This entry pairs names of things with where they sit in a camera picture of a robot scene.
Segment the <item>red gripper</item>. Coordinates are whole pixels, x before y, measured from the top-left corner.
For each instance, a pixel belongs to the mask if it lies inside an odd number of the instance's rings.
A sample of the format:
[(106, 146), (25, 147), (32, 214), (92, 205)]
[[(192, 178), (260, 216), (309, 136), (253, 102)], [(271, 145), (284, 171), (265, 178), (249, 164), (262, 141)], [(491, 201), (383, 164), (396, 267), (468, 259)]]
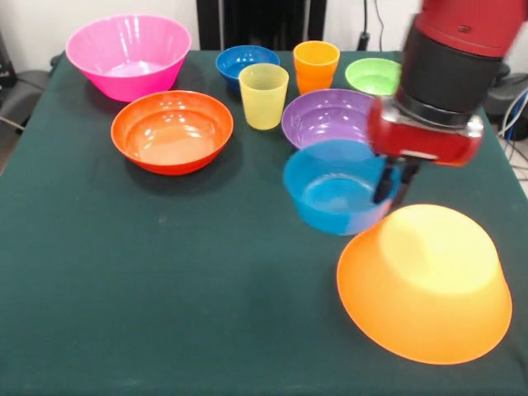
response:
[[(366, 136), (374, 153), (389, 158), (385, 159), (372, 202), (379, 204), (389, 196), (393, 188), (394, 158), (420, 158), (439, 165), (461, 167), (476, 155), (483, 135), (484, 123), (478, 115), (472, 115), (460, 129), (436, 128), (402, 113), (392, 97), (374, 99), (367, 116)], [(403, 203), (419, 168), (419, 160), (405, 163), (394, 206)]]

